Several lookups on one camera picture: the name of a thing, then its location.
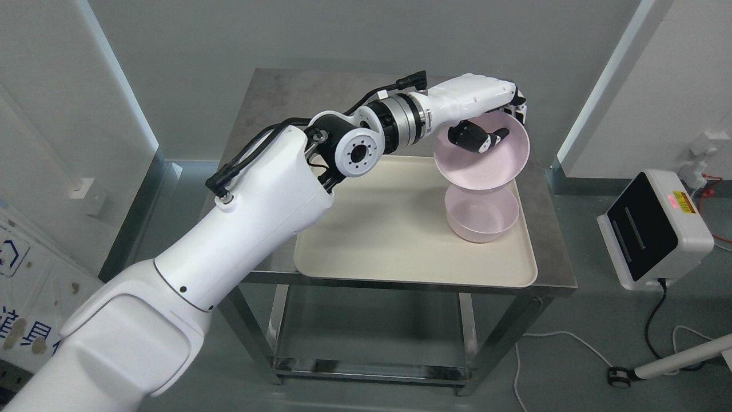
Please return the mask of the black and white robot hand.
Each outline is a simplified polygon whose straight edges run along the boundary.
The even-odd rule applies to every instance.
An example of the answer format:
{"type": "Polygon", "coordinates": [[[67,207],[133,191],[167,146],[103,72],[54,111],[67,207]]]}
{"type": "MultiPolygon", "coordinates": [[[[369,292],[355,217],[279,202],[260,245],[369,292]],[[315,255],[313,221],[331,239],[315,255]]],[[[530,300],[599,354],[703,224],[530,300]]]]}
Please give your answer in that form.
{"type": "Polygon", "coordinates": [[[527,99],[514,82],[480,74],[463,74],[408,96],[424,114],[425,136],[447,127],[448,141],[468,152],[485,153],[509,136],[505,127],[486,130],[472,119],[497,110],[525,125],[528,112],[527,99]]]}

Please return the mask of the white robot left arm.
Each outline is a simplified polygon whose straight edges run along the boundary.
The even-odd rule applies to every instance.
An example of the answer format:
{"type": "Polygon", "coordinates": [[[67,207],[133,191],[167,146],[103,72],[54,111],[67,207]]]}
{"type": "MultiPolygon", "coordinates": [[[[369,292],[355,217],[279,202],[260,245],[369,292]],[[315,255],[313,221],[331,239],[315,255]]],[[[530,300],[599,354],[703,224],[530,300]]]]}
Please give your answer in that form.
{"type": "Polygon", "coordinates": [[[345,112],[259,132],[206,187],[212,210],[167,250],[132,264],[62,328],[60,346],[6,411],[136,411],[199,354],[212,311],[286,240],[331,208],[332,188],[423,136],[425,71],[367,92],[345,112]]]}

